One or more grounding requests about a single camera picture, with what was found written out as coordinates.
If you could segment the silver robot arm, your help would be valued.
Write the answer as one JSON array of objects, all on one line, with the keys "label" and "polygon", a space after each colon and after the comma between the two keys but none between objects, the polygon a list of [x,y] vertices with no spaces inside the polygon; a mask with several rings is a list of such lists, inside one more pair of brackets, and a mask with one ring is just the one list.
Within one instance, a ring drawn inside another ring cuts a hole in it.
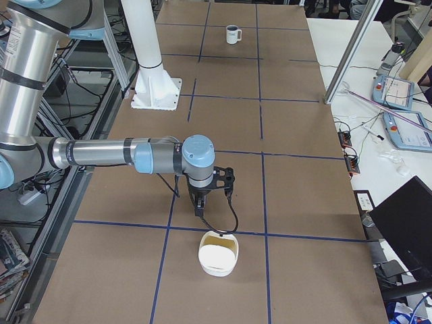
[{"label": "silver robot arm", "polygon": [[13,23],[1,63],[1,187],[52,169],[131,165],[140,173],[185,176],[196,215],[215,189],[213,143],[202,135],[175,138],[68,140],[33,136],[54,54],[64,37],[101,40],[102,1],[10,1]]}]

